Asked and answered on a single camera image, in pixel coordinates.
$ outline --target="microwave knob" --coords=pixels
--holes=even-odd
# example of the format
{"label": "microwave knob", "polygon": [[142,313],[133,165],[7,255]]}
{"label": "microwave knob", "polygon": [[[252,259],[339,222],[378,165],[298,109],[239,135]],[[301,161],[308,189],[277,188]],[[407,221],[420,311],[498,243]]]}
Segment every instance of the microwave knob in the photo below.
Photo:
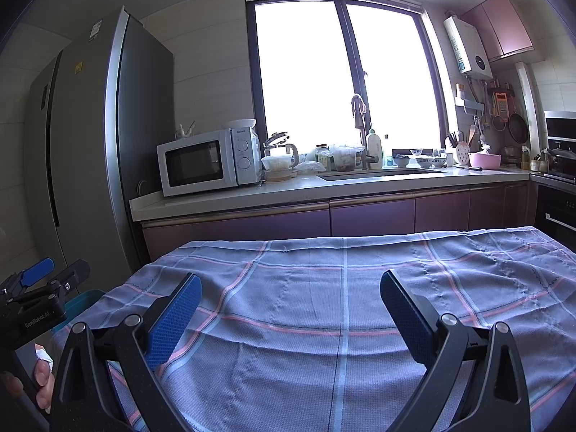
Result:
{"label": "microwave knob", "polygon": [[236,147],[238,148],[238,151],[246,151],[248,149],[248,142],[245,140],[240,140],[238,143],[236,143]]}
{"label": "microwave knob", "polygon": [[248,159],[248,158],[241,158],[241,159],[238,161],[238,167],[239,167],[239,168],[244,168],[244,169],[249,168],[249,167],[250,167],[250,159]]}

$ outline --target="cabinet handle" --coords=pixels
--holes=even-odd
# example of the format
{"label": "cabinet handle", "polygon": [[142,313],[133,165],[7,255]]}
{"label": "cabinet handle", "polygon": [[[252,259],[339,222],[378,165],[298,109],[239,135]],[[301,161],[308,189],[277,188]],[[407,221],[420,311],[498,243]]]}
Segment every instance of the cabinet handle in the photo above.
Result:
{"label": "cabinet handle", "polygon": [[570,230],[573,230],[574,232],[576,232],[576,228],[574,228],[574,227],[570,226],[569,224],[566,224],[562,221],[554,219],[553,217],[550,217],[550,214],[546,213],[545,216],[546,216],[546,220],[549,220],[551,222],[554,222],[555,224],[558,224],[559,226],[562,226],[563,228],[570,229]]}

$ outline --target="kitchen sink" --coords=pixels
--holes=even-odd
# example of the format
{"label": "kitchen sink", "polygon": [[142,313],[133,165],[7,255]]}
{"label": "kitchen sink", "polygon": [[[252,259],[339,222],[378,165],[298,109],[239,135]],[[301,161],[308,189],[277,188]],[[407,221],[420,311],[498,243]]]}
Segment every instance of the kitchen sink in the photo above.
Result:
{"label": "kitchen sink", "polygon": [[438,168],[385,168],[382,170],[353,170],[352,172],[328,172],[318,174],[321,179],[334,181],[334,180],[352,180],[352,179],[366,179],[369,177],[388,177],[388,176],[408,176],[416,174],[434,174],[441,173],[442,170]]}

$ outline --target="bright window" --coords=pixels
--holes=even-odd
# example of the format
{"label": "bright window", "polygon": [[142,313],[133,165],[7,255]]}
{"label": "bright window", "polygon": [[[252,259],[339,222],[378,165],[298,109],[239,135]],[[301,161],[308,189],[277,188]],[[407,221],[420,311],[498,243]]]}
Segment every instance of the bright window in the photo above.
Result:
{"label": "bright window", "polygon": [[251,65],[261,79],[255,101],[263,104],[260,115],[256,106],[259,135],[286,131],[301,152],[320,143],[359,144],[350,103],[359,93],[367,119],[393,148],[441,147],[439,93],[419,15],[349,0],[251,4],[258,55]]}

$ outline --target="pink cabinet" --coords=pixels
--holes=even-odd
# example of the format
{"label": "pink cabinet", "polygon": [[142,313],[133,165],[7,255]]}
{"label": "pink cabinet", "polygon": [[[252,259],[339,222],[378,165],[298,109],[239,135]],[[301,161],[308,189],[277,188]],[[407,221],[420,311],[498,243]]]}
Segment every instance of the pink cabinet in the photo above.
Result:
{"label": "pink cabinet", "polygon": [[486,0],[460,19],[476,27],[491,62],[534,50],[528,31],[510,0]]}
{"label": "pink cabinet", "polygon": [[412,234],[415,200],[332,207],[333,237]]}
{"label": "pink cabinet", "polygon": [[470,192],[416,198],[416,232],[468,230]]}
{"label": "pink cabinet", "polygon": [[330,211],[325,209],[287,212],[269,215],[237,217],[235,219],[209,220],[144,227],[144,238],[155,261],[162,255],[192,240],[281,240],[330,236]]}
{"label": "pink cabinet", "polygon": [[504,188],[504,228],[528,226],[528,184]]}
{"label": "pink cabinet", "polygon": [[471,190],[468,230],[502,229],[504,196],[503,186]]}

